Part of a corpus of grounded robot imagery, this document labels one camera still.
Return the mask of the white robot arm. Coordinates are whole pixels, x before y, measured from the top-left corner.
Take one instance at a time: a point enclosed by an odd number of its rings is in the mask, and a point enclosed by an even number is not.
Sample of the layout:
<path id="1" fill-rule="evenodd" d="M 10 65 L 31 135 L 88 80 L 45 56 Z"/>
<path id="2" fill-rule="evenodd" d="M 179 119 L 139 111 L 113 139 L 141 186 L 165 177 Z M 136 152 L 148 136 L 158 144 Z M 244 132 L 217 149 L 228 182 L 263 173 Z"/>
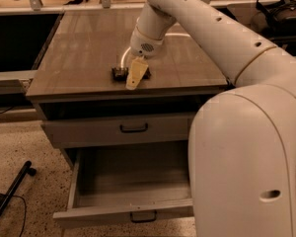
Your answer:
<path id="1" fill-rule="evenodd" d="M 173 23 L 234 86 L 190 127 L 197 237 L 296 237 L 296 58 L 201 0 L 146 0 L 133 53 L 154 55 Z"/>

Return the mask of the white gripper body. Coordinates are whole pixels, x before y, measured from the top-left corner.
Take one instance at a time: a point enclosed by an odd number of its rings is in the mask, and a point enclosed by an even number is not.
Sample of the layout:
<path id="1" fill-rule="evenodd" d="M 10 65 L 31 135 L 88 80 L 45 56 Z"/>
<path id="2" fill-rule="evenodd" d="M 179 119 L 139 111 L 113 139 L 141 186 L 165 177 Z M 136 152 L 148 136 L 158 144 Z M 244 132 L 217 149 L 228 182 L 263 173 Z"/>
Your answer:
<path id="1" fill-rule="evenodd" d="M 163 41 L 150 39 L 135 28 L 130 38 L 130 52 L 135 56 L 152 57 L 161 49 Z"/>

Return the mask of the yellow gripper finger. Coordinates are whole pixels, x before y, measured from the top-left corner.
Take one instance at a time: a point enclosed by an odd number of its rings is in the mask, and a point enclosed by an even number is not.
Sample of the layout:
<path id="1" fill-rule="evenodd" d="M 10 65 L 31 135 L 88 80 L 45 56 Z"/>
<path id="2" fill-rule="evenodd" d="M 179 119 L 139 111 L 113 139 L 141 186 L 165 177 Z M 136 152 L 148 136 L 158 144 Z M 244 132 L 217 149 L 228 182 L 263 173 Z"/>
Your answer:
<path id="1" fill-rule="evenodd" d="M 126 78 L 126 88 L 135 90 L 148 69 L 148 63 L 143 57 L 136 57 L 132 60 Z"/>

